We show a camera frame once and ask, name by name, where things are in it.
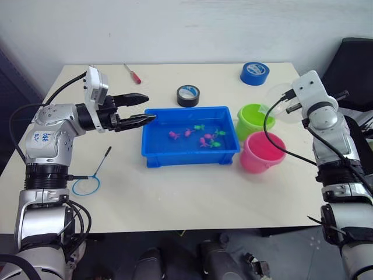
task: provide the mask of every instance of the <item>red screwdriver handle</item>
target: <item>red screwdriver handle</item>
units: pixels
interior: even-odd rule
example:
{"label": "red screwdriver handle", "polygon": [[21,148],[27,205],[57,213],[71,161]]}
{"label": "red screwdriver handle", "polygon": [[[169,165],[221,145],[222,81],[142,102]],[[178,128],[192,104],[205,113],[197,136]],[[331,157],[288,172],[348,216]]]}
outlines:
{"label": "red screwdriver handle", "polygon": [[141,79],[137,76],[136,73],[134,73],[134,71],[131,71],[131,78],[132,80],[137,83],[137,84],[140,84],[141,83]]}

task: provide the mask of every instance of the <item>white wall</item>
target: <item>white wall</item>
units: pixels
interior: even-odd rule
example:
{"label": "white wall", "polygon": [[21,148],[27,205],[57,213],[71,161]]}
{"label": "white wall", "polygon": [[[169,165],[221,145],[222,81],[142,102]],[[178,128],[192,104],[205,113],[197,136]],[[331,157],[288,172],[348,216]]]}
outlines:
{"label": "white wall", "polygon": [[372,0],[3,0],[0,46],[45,94],[64,64],[291,61],[373,37]]}

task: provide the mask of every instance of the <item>black tape roll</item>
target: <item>black tape roll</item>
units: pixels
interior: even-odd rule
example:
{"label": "black tape roll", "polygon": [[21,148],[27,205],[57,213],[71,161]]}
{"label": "black tape roll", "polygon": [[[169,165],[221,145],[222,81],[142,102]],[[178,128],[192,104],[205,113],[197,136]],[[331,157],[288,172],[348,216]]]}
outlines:
{"label": "black tape roll", "polygon": [[182,107],[194,107],[199,102],[199,89],[196,86],[185,85],[177,89],[177,103]]}

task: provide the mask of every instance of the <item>green bucket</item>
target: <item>green bucket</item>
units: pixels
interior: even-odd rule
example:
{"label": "green bucket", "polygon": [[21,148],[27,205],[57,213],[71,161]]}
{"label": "green bucket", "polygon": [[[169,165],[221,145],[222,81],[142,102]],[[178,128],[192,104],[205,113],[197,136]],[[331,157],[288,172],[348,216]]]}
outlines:
{"label": "green bucket", "polygon": [[[266,108],[262,104],[247,104],[238,112],[238,123],[235,127],[235,133],[240,141],[245,141],[250,134],[263,130],[265,114],[259,111],[261,107]],[[269,117],[267,129],[270,130],[275,125],[275,122],[274,117]]]}

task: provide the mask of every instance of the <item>blue plastic tray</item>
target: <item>blue plastic tray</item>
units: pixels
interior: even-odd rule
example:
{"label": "blue plastic tray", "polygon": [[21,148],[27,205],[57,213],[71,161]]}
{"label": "blue plastic tray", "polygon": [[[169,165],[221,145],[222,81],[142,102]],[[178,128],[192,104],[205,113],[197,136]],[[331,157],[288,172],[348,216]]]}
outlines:
{"label": "blue plastic tray", "polygon": [[[229,165],[234,154],[240,151],[228,107],[146,109],[145,113],[157,116],[144,126],[142,134],[142,155],[147,157],[148,167],[199,163]],[[195,129],[196,125],[200,126],[197,128],[204,126],[204,130]],[[187,129],[195,131],[186,137]],[[171,131],[180,136],[171,137]],[[214,139],[220,146],[212,146],[209,139],[205,139],[207,147],[201,146],[200,139],[206,134],[216,135],[216,131],[225,132]]]}

